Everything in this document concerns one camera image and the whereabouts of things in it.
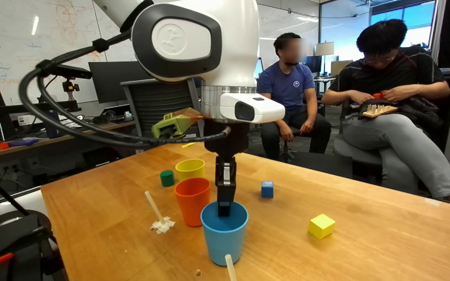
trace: yellow cup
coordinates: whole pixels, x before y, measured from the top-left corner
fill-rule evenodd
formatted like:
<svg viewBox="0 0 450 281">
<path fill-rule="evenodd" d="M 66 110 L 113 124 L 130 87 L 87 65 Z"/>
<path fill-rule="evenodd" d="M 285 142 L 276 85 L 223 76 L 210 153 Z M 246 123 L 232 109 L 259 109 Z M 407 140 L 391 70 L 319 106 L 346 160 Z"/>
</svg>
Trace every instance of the yellow cup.
<svg viewBox="0 0 450 281">
<path fill-rule="evenodd" d="M 205 176 L 205 160 L 204 159 L 185 159 L 176 165 L 177 179 L 184 181 L 187 177 L 202 177 Z"/>
</svg>

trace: yellow cube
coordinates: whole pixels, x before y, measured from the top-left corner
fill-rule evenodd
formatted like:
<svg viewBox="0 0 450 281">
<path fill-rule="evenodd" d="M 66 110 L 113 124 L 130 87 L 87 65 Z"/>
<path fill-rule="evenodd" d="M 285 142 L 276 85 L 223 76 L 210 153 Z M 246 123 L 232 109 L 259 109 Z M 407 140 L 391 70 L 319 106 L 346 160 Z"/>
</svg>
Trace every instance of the yellow cube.
<svg viewBox="0 0 450 281">
<path fill-rule="evenodd" d="M 316 235 L 318 238 L 324 238 L 335 229 L 335 220 L 326 213 L 321 213 L 310 220 L 309 232 Z"/>
</svg>

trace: black shirt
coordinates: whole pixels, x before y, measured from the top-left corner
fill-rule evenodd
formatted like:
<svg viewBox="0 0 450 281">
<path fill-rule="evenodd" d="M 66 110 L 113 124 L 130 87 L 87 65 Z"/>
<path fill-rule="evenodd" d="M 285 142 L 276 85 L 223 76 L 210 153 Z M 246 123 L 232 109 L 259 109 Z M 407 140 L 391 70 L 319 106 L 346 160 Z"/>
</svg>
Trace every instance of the black shirt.
<svg viewBox="0 0 450 281">
<path fill-rule="evenodd" d="M 365 59 L 349 64 L 332 82 L 332 90 L 362 90 L 377 93 L 402 84 L 432 84 L 443 81 L 441 70 L 426 51 L 407 54 L 399 51 L 384 70 L 373 68 Z"/>
</svg>

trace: blue cube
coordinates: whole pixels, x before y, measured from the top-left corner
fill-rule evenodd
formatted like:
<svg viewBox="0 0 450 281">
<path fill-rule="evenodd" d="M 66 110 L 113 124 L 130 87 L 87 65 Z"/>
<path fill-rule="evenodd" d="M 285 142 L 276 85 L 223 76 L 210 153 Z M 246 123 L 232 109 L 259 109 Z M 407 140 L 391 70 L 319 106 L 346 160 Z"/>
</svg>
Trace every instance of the blue cube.
<svg viewBox="0 0 450 281">
<path fill-rule="evenodd" d="M 274 181 L 263 181 L 262 182 L 262 196 L 263 198 L 274 198 Z"/>
</svg>

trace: cotton swab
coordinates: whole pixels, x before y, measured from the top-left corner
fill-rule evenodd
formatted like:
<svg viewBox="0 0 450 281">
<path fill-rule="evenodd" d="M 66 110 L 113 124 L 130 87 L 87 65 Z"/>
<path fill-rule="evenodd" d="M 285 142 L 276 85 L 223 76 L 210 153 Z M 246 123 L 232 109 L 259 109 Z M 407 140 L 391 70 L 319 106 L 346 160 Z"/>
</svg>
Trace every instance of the cotton swab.
<svg viewBox="0 0 450 281">
<path fill-rule="evenodd" d="M 146 196 L 148 196 L 148 199 L 149 199 L 154 212 L 157 212 L 159 218 L 163 221 L 163 215 L 162 215 L 162 212 L 160 212 L 160 207 L 159 207 L 159 204 L 154 201 L 154 198 L 152 198 L 152 195 L 151 195 L 149 190 L 146 190 Z"/>
<path fill-rule="evenodd" d="M 226 254 L 226 263 L 227 263 L 230 281 L 238 281 L 235 262 L 232 260 L 230 254 Z"/>
<path fill-rule="evenodd" d="M 157 212 L 157 215 L 160 218 L 159 221 L 152 223 L 152 229 L 157 229 L 159 234 L 168 232 L 176 224 L 176 221 L 173 221 L 171 217 L 162 215 L 162 210 L 160 210 L 159 204 L 154 201 L 149 190 L 146 190 L 146 196 L 148 196 L 154 212 Z"/>
</svg>

